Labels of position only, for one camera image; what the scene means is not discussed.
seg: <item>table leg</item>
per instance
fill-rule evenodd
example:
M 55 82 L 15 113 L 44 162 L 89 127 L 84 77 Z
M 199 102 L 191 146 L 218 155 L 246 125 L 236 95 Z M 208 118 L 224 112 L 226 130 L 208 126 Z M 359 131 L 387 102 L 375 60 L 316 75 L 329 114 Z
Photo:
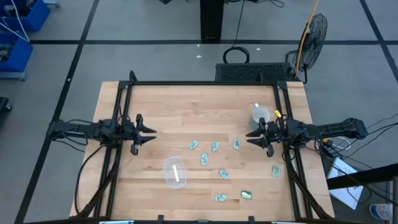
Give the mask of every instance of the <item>table leg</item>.
M 200 0 L 200 36 L 202 40 L 220 40 L 223 28 L 224 0 Z

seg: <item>wooden tabletop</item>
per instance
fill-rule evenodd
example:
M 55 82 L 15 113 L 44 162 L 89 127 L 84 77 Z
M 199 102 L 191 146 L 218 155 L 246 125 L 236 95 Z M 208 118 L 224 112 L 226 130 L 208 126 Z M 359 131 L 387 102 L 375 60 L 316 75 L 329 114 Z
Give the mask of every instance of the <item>wooden tabletop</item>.
M 102 84 L 93 121 L 112 117 L 117 86 Z M 312 123 L 302 83 L 288 87 L 294 118 Z M 256 221 L 294 220 L 282 145 L 274 144 L 275 154 L 268 158 L 266 150 L 246 142 L 254 103 L 266 107 L 275 119 L 271 86 L 134 86 L 129 116 L 142 114 L 144 124 L 158 133 L 151 134 L 157 138 L 140 147 L 138 156 L 130 153 L 131 142 L 123 144 L 112 219 L 156 220 L 164 215 L 165 220 L 245 221 L 248 216 Z M 233 149 L 234 139 L 241 141 L 239 150 Z M 193 140 L 200 143 L 190 150 Z M 217 152 L 211 151 L 213 141 L 220 142 Z M 85 158 L 98 145 L 90 141 Z M 80 209 L 98 188 L 104 152 L 97 153 L 82 172 Z M 204 152 L 209 156 L 207 166 L 200 162 Z M 301 153 L 308 189 L 334 216 L 319 155 L 304 149 Z M 182 158 L 187 170 L 187 184 L 178 190 L 170 189 L 164 179 L 164 161 L 172 156 Z M 274 165 L 281 170 L 276 178 L 271 176 Z M 220 169 L 228 171 L 229 180 L 221 178 Z M 242 190 L 252 192 L 252 200 L 243 199 Z M 215 194 L 227 194 L 228 199 L 216 202 Z M 101 214 L 107 198 L 106 192 Z M 299 200 L 304 217 L 301 194 Z

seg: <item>gray floor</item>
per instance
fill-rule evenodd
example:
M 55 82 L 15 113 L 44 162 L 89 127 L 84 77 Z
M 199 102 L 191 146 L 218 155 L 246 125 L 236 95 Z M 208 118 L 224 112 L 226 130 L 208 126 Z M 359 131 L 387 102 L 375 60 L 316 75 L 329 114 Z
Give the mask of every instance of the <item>gray floor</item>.
M 239 38 L 298 40 L 313 1 L 283 2 L 282 9 L 270 2 L 246 3 Z M 366 2 L 384 39 L 398 40 L 398 2 Z M 52 8 L 43 29 L 30 35 L 32 39 L 80 39 L 93 0 L 60 0 L 60 3 L 60 9 Z M 234 39 L 239 12 L 240 3 L 225 6 L 223 39 Z M 328 18 L 328 40 L 377 40 L 358 0 L 321 0 L 317 12 Z M 158 0 L 100 0 L 87 39 L 195 40 L 200 38 L 199 17 L 199 0 L 173 0 L 168 5 Z M 14 107 L 0 132 L 2 223 L 12 223 L 16 217 L 76 47 L 34 45 L 27 66 L 28 79 L 0 81 L 0 96 L 10 98 Z M 101 82 L 127 79 L 130 70 L 134 70 L 140 80 L 214 80 L 215 64 L 222 62 L 222 54 L 228 47 L 230 45 L 85 45 L 61 118 L 91 119 Z M 252 62 L 280 62 L 286 51 L 297 46 L 252 44 L 243 47 L 250 51 Z M 398 60 L 398 46 L 388 48 Z M 244 60 L 234 52 L 228 58 L 230 62 Z M 380 45 L 326 45 L 308 76 L 307 97 L 315 124 L 348 117 L 371 124 L 398 113 L 395 97 L 398 84 Z M 380 126 L 391 122 L 385 121 Z M 353 158 L 372 167 L 397 162 L 396 144 L 391 141 L 397 133 L 396 128 L 391 129 Z M 344 154 L 352 153 L 369 140 L 357 142 Z M 82 158 L 82 153 L 64 145 L 51 145 L 26 222 L 68 217 Z M 361 164 L 348 162 L 366 169 Z M 368 193 L 364 192 L 361 200 Z M 372 197 L 358 206 L 355 213 L 338 201 L 333 201 L 333 205 L 339 218 L 378 223 L 368 215 L 368 205 L 377 202 L 382 203 L 383 199 Z

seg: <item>black floor stripe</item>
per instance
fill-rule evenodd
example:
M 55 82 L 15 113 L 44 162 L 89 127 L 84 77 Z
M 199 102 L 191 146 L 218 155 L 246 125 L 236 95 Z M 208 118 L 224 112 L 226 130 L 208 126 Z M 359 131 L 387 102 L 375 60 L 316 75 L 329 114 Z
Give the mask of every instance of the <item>black floor stripe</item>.
M 88 45 L 233 44 L 234 40 L 85 40 Z M 31 40 L 32 44 L 80 44 L 80 40 Z M 298 45 L 299 40 L 237 40 L 237 44 Z M 325 40 L 324 45 L 398 45 L 398 40 Z
M 374 20 L 372 14 L 371 14 L 371 11 L 369 10 L 368 5 L 366 4 L 366 1 L 365 0 L 359 0 L 359 1 L 360 1 L 361 5 L 362 5 L 362 8 L 363 8 L 365 14 L 366 14 L 366 17 L 369 20 L 369 23 L 371 24 L 371 27 L 372 27 L 373 32 L 374 32 L 374 35 L 376 35 L 377 40 L 380 41 L 381 49 L 383 50 L 384 56 L 386 57 L 387 62 L 389 64 L 390 68 L 391 68 L 392 74 L 395 76 L 395 78 L 396 78 L 396 80 L 398 82 L 398 68 L 397 68 L 397 65 L 396 65 L 396 63 L 394 61 L 394 58 L 392 57 L 392 55 L 390 53 L 390 50 L 387 47 L 387 43 L 388 42 L 390 42 L 392 44 L 392 43 L 394 43 L 396 41 L 392 41 L 392 42 L 391 41 L 388 41 L 388 42 L 384 41 L 383 36 L 381 35 L 379 28 L 377 27 L 376 21 Z
M 87 38 L 88 31 L 90 29 L 90 25 L 93 22 L 94 14 L 95 14 L 96 8 L 98 6 L 98 1 L 99 0 L 94 0 L 93 5 L 91 7 L 90 13 L 89 13 L 87 21 L 86 21 L 85 28 L 80 37 L 80 41 L 79 41 L 78 47 L 75 52 L 75 56 L 73 57 L 72 63 L 70 65 L 67 78 L 65 79 L 65 84 L 63 85 L 63 88 L 62 88 L 62 91 L 60 94 L 60 98 L 58 99 L 57 107 L 55 108 L 55 111 L 54 111 L 54 114 L 52 117 L 52 121 L 58 120 L 61 115 L 61 111 L 62 111 L 63 105 L 65 103 L 67 94 L 68 94 L 69 86 L 70 86 L 70 83 L 72 82 L 72 78 L 73 78 L 73 75 L 75 74 L 76 66 L 79 62 L 81 51 L 84 46 L 84 41 Z M 37 182 L 40 177 L 40 173 L 43 169 L 45 158 L 47 157 L 47 153 L 49 151 L 50 143 L 51 143 L 51 141 L 46 139 L 42 145 L 42 148 L 41 148 L 40 154 L 39 154 L 39 158 L 37 159 L 32 176 L 30 177 L 30 181 L 29 181 L 29 184 L 25 191 L 24 198 L 22 199 L 22 203 L 19 208 L 15 223 L 20 224 L 20 223 L 24 222 L 26 213 L 27 213 L 29 205 L 30 205 L 30 201 L 32 200 Z

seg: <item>black metal frame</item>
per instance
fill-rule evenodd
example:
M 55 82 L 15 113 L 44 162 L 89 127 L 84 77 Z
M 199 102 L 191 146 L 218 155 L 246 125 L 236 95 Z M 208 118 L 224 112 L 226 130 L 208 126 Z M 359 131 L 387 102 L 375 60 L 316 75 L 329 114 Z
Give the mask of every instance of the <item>black metal frame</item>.
M 122 116 L 122 124 L 127 121 L 127 114 L 129 110 L 129 105 L 130 105 L 130 99 L 131 99 L 131 94 L 132 94 L 132 89 L 133 86 L 135 85 L 264 85 L 264 86 L 272 86 L 274 89 L 274 96 L 275 96 L 275 104 L 276 108 L 283 113 L 282 110 L 282 104 L 280 100 L 280 95 L 279 95 L 279 90 L 282 90 L 283 95 L 284 95 L 284 101 L 285 101 L 285 107 L 286 107 L 286 114 L 288 118 L 293 118 L 293 113 L 292 113 L 292 108 L 290 105 L 290 99 L 289 99 L 289 93 L 287 91 L 287 84 L 286 82 L 186 82 L 186 81 L 175 81 L 175 82 L 168 82 L 168 81 L 163 81 L 163 82 L 147 82 L 147 81 L 137 81 L 137 78 L 135 77 L 134 73 L 130 73 L 130 80 L 129 81 L 120 81 L 118 85 L 118 92 L 116 93 L 116 100 L 114 104 L 114 111 L 113 111 L 113 116 L 112 119 L 117 119 L 118 118 L 118 111 L 119 107 L 121 106 L 121 98 L 122 98 L 122 92 L 124 89 L 127 89 L 127 94 L 126 94 L 126 99 L 124 102 L 124 108 L 123 108 L 123 114 Z M 108 168 L 109 168 L 109 162 L 111 160 L 111 151 L 113 148 L 107 147 L 105 156 L 104 156 L 104 163 L 103 163 L 103 168 L 101 171 L 101 178 L 99 185 L 102 186 L 100 189 L 97 190 L 95 193 L 94 197 L 90 200 L 90 203 L 83 209 L 84 214 L 80 214 L 77 217 L 71 217 L 68 220 L 53 220 L 53 221 L 46 221 L 46 222 L 35 222 L 35 223 L 98 223 L 99 221 L 110 221 L 111 218 L 111 213 L 112 213 L 112 208 L 113 208 L 113 202 L 114 202 L 114 195 L 116 191 L 116 182 L 117 182 L 117 176 L 118 176 L 118 167 L 119 167 L 119 161 L 121 157 L 121 150 L 122 150 L 122 144 L 123 142 L 121 141 L 120 144 L 117 144 L 117 146 L 114 148 L 116 150 L 116 155 L 114 159 L 114 164 L 113 168 L 111 171 L 108 173 Z M 317 204 L 315 201 L 314 197 L 312 197 L 311 193 L 307 190 L 307 185 L 305 183 L 305 174 L 304 174 L 304 168 L 302 164 L 302 158 L 300 155 L 299 150 L 295 150 L 295 158 L 296 158 L 296 164 L 297 164 L 297 171 L 296 173 L 293 165 L 291 162 L 291 157 L 289 154 L 290 148 L 288 145 L 284 144 L 284 151 L 285 153 L 285 158 L 286 158 L 286 166 L 288 170 L 292 170 L 293 172 L 289 172 L 289 186 L 290 186 L 290 193 L 292 197 L 292 206 L 293 206 L 293 211 L 294 211 L 294 216 L 296 222 L 307 222 L 307 223 L 343 223 L 339 222 L 336 220 L 331 219 L 330 216 L 328 216 L 322 208 Z M 30 181 L 33 181 L 37 183 L 37 179 L 39 178 L 38 175 L 32 176 Z M 106 206 L 106 213 L 105 216 L 100 216 L 100 210 L 101 210 L 101 204 L 102 204 L 102 194 L 105 190 L 106 183 L 110 182 L 110 188 L 109 188 L 109 197 L 107 201 L 107 206 Z M 306 213 L 306 218 L 302 218 L 300 214 L 300 205 L 299 205 L 299 200 L 297 197 L 297 191 L 296 191 L 296 184 L 300 188 L 300 190 L 303 193 L 303 201 L 305 205 L 305 213 Z M 316 220 L 313 219 L 312 216 L 312 207 L 316 211 L 317 215 L 320 218 L 323 218 L 322 220 Z M 93 212 L 93 217 L 88 217 L 90 214 L 91 210 L 94 209 Z M 134 223 L 156 223 L 156 224 L 161 224 L 161 223 L 192 223 L 194 221 L 163 221 L 164 217 L 163 215 L 159 214 L 159 219 L 158 220 L 135 220 Z M 234 224 L 240 224 L 240 223 L 271 223 L 271 222 L 255 222 L 254 217 L 248 217 L 248 222 L 213 222 L 209 221 L 212 223 L 234 223 Z

